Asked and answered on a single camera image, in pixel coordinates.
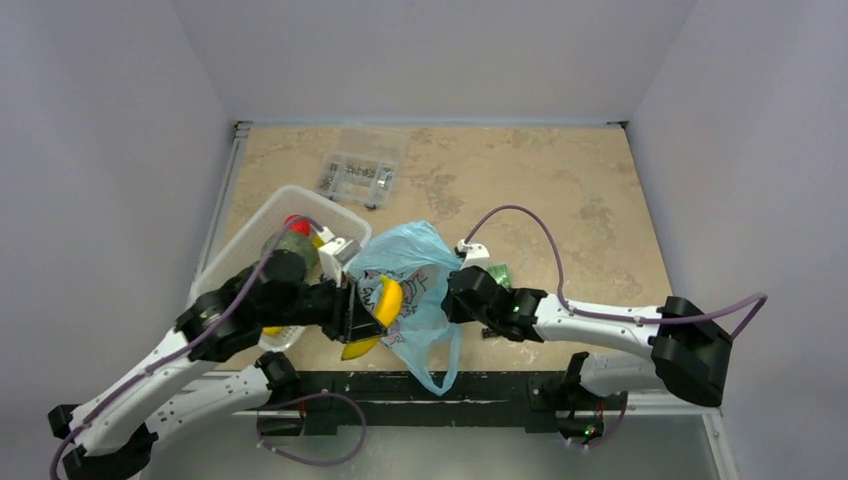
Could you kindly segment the yellow fake banana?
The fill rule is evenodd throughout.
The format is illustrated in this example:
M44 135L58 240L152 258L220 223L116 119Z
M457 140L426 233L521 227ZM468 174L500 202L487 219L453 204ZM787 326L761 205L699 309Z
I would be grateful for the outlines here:
M384 330L388 330L400 313L403 290L397 281L385 275L380 276L380 282L382 290L372 317ZM341 360L348 361L362 357L372 350L383 336L384 333L381 333L380 335L372 335L369 338L348 343L342 350Z

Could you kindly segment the blue plastic bag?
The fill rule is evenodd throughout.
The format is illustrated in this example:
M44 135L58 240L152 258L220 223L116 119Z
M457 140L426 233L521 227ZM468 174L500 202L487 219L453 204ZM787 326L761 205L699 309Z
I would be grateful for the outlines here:
M457 377L461 329L442 310L448 277L459 270L460 259L427 221L413 221L373 237L346 267L356 279L358 294L372 311L382 293L380 278L399 283L400 310L381 344L400 359L430 393L442 396ZM447 343L447 370L436 380L428 368L431 349Z

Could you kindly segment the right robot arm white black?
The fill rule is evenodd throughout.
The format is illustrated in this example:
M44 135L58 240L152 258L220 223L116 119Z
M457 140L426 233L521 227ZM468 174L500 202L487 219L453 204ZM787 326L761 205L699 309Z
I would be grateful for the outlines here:
M662 306L614 307L562 300L531 288L508 289L479 266L449 276L441 303L452 323L479 322L514 342L577 342L610 349L569 365L564 399L584 407L597 397L663 388L677 398L718 407L733 338L703 319L688 300Z

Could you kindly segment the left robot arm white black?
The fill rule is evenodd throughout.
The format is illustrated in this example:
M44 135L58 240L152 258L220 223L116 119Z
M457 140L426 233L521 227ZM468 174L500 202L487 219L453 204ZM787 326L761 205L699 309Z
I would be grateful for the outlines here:
M335 258L330 275L309 283L301 256L270 250L219 288L198 297L134 369L96 398L61 404L48 415L59 440L51 478L127 479L154 451L201 420L244 409L302 409L305 393L291 361L268 352L223 384L185 394L196 378L256 345L268 327L317 326L356 358L388 332L401 309L400 285L378 280L369 305Z

